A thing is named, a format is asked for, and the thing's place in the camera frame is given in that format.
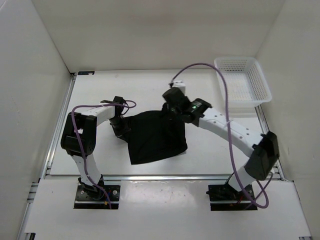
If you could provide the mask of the black shorts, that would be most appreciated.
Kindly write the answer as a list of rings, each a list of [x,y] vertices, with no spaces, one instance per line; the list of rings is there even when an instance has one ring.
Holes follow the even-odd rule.
[[[120,137],[128,146],[132,165],[175,157],[188,149],[185,123],[164,103],[161,110],[149,110],[124,118],[130,131]]]

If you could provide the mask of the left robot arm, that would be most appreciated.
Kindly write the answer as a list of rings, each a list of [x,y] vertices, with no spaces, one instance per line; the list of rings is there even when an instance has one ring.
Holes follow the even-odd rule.
[[[110,122],[115,136],[121,138],[131,130],[123,117],[123,110],[129,108],[125,103],[78,105],[67,115],[60,145],[76,163],[80,173],[79,183],[93,200],[110,200],[93,154],[97,127]]]

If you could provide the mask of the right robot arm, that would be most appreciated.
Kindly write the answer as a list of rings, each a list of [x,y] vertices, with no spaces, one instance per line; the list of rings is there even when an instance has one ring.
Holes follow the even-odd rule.
[[[263,134],[230,121],[210,103],[200,98],[189,101],[185,97],[171,103],[170,108],[185,123],[193,124],[228,141],[233,168],[236,167],[233,146],[248,157],[248,161],[235,169],[224,184],[224,193],[230,200],[238,199],[243,189],[252,182],[265,180],[280,156],[275,133],[268,131]]]

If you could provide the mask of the white perforated plastic basket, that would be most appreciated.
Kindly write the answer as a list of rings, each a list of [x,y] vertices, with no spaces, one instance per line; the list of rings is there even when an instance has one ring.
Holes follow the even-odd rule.
[[[219,80],[229,107],[254,108],[272,100],[272,94],[259,62],[253,57],[217,57],[214,66],[222,73]]]

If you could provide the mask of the small dark label sticker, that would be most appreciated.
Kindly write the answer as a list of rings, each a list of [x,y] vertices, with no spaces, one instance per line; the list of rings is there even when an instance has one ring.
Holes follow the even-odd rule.
[[[87,76],[87,75],[94,75],[95,71],[79,71],[77,73],[79,76]]]

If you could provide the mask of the aluminium left rail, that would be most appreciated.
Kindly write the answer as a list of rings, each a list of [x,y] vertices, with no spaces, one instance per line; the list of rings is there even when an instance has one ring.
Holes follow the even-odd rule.
[[[51,140],[49,150],[48,150],[48,154],[46,157],[45,167],[43,170],[42,178],[45,178],[45,176],[50,173],[50,170],[52,168],[53,159],[54,159],[55,152],[56,152],[56,149],[57,149],[57,146],[59,143],[59,136],[60,136],[60,133],[61,133],[61,130],[63,127],[66,112],[68,110],[68,105],[69,105],[72,91],[73,91],[75,81],[77,78],[77,73],[76,72],[72,73],[70,76],[71,76],[70,83],[68,85],[68,88],[65,93],[65,96],[64,96],[64,99],[62,102],[62,106],[61,106],[61,109],[60,109],[60,112],[58,115],[57,123],[56,123],[55,129],[54,129],[54,133],[53,133],[52,140]]]

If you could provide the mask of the aluminium rail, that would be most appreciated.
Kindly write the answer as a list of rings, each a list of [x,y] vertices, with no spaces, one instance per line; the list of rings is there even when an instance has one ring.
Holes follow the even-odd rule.
[[[68,88],[65,93],[65,96],[64,96],[64,99],[62,102],[62,106],[61,106],[61,109],[60,109],[60,112],[58,115],[57,123],[56,123],[55,129],[54,129],[54,133],[53,133],[52,140],[51,140],[49,150],[48,150],[48,154],[46,157],[45,167],[43,170],[42,178],[45,178],[45,176],[50,173],[50,170],[52,168],[53,159],[54,159],[55,152],[56,152],[56,149],[57,149],[57,146],[59,143],[59,136],[60,136],[60,133],[61,133],[61,130],[63,127],[66,112],[68,110],[68,105],[69,105],[72,91],[73,91],[75,81],[77,78],[77,73],[76,72],[72,73],[70,76],[71,76],[70,83],[68,85]]]
[[[103,175],[106,181],[200,181],[227,180],[228,174],[218,175]]]

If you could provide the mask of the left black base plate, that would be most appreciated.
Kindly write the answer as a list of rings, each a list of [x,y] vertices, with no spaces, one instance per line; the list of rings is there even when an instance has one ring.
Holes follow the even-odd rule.
[[[73,208],[84,210],[118,210],[120,203],[121,186],[105,185],[104,189],[109,196],[110,203],[105,203],[107,198],[103,192],[99,193],[97,196],[92,197],[83,190],[83,187],[81,185],[78,185]]]

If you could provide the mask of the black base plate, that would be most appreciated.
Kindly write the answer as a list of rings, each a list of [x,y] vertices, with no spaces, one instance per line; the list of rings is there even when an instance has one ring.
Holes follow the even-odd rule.
[[[237,192],[226,184],[210,184],[206,194],[209,196],[212,212],[256,211],[258,209],[242,191]]]
[[[103,192],[99,193],[97,196],[92,197],[83,190],[83,187],[81,185],[78,185],[73,208],[84,210],[118,210],[120,203],[121,186],[105,185],[104,189],[109,196],[110,203],[105,203],[107,198]]]

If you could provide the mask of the aluminium front rail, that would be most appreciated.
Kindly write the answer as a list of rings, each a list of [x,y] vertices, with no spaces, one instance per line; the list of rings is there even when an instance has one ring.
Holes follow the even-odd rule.
[[[228,174],[218,175],[103,175],[106,181],[200,181],[227,180]]]

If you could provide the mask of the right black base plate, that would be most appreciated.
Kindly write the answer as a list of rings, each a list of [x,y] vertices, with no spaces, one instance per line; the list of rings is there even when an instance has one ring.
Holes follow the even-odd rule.
[[[212,212],[256,211],[258,209],[242,191],[237,192],[226,184],[210,184],[206,194],[209,196]]]

